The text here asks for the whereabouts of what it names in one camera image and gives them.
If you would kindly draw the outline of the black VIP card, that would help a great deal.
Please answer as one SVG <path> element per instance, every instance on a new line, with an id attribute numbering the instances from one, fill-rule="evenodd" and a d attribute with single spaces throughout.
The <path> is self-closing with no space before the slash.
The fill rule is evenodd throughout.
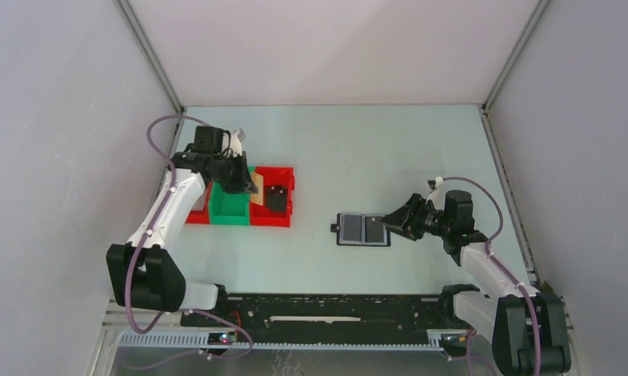
<path id="1" fill-rule="evenodd" d="M 368 215 L 365 217 L 365 242 L 379 245 L 386 243 L 386 231 L 381 223 L 381 216 Z"/>

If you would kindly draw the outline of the black leather card holder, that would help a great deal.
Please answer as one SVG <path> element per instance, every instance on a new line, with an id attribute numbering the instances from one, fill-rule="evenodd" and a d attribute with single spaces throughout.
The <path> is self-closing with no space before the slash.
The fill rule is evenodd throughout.
<path id="1" fill-rule="evenodd" d="M 379 245 L 365 242 L 365 217 L 368 214 L 338 213 L 336 222 L 330 225 L 331 233 L 336 235 L 337 246 L 388 248 L 391 246 L 390 233 L 386 231 L 386 243 Z"/>

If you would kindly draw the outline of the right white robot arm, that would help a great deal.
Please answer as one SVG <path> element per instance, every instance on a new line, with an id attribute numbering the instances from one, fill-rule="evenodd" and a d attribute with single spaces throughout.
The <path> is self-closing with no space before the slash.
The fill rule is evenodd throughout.
<path id="1" fill-rule="evenodd" d="M 491 343 L 504 375 L 563 374 L 572 368 L 563 301 L 519 280 L 500 260 L 489 238 L 475 229 L 474 203 L 467 191 L 451 190 L 444 208 L 413 194 L 381 223 L 409 240 L 440 237 L 453 261 L 478 286 L 450 285 L 442 292 L 437 315 L 447 327 L 463 322 Z"/>

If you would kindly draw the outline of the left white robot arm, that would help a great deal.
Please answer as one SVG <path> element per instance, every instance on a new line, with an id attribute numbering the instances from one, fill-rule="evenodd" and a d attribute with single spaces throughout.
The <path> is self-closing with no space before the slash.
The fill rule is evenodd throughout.
<path id="1" fill-rule="evenodd" d="M 168 162 L 161 191 L 139 228 L 123 244 L 113 244 L 106 263 L 120 306 L 176 312 L 199 309 L 211 326 L 228 320 L 223 287 L 188 280 L 173 259 L 173 245 L 194 204 L 212 183 L 228 194 L 248 196 L 258 188 L 242 147 L 244 131 L 199 125 L 194 140 Z"/>

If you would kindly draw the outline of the black card in bin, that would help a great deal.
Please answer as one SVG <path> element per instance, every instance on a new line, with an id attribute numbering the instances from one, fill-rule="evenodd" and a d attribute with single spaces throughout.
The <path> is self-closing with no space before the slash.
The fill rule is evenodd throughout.
<path id="1" fill-rule="evenodd" d="M 268 186 L 265 189 L 264 206 L 271 212 L 286 213 L 289 204 L 288 194 L 289 190 L 286 186 Z"/>

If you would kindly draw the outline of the green plastic bin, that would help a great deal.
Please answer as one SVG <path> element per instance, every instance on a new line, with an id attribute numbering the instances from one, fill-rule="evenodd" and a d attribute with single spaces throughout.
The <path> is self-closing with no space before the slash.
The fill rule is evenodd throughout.
<path id="1" fill-rule="evenodd" d="M 249 226 L 250 225 L 249 193 L 229 194 L 218 183 L 211 186 L 208 200 L 209 221 L 212 225 L 220 226 Z"/>

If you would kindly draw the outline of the right red plastic bin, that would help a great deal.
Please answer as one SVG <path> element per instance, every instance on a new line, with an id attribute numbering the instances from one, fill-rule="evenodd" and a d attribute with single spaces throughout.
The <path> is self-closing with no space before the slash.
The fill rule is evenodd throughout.
<path id="1" fill-rule="evenodd" d="M 249 204 L 252 226 L 291 227 L 292 193 L 295 189 L 294 168 L 287 166 L 256 166 L 254 173 L 262 180 L 262 204 Z"/>

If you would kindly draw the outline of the red plastic bin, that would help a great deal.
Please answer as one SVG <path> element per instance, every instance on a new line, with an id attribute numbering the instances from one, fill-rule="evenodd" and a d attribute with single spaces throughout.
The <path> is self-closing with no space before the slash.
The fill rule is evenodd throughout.
<path id="1" fill-rule="evenodd" d="M 262 180 L 262 204 L 249 204 L 252 226 L 291 227 L 292 193 L 295 189 L 294 168 L 287 166 L 256 166 L 254 173 Z"/>
<path id="2" fill-rule="evenodd" d="M 193 225 L 209 225 L 210 215 L 208 211 L 208 202 L 211 195 L 212 185 L 208 185 L 202 195 L 195 201 L 187 218 L 186 224 Z"/>

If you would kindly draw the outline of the left red plastic bin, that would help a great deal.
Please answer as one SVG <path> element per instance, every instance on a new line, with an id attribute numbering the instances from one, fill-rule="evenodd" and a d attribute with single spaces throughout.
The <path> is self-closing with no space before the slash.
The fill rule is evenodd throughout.
<path id="1" fill-rule="evenodd" d="M 210 215 L 208 211 L 208 202 L 211 195 L 212 185 L 208 185 L 202 195 L 195 201 L 187 218 L 186 224 L 193 225 L 209 225 Z"/>

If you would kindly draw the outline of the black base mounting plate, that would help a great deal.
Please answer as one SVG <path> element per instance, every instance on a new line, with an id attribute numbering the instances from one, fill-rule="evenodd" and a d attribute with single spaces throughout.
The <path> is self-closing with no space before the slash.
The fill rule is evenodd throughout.
<path id="1" fill-rule="evenodd" d="M 260 345 L 431 345 L 469 329 L 438 295 L 236 293 L 212 312 Z"/>

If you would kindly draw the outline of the aluminium frame rail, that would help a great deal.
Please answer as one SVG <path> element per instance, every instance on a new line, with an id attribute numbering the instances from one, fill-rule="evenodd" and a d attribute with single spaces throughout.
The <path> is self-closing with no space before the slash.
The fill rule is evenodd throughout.
<path id="1" fill-rule="evenodd" d="M 111 298 L 106 306 L 102 321 L 102 328 L 127 328 L 129 326 L 126 309 L 118 305 L 115 298 Z"/>

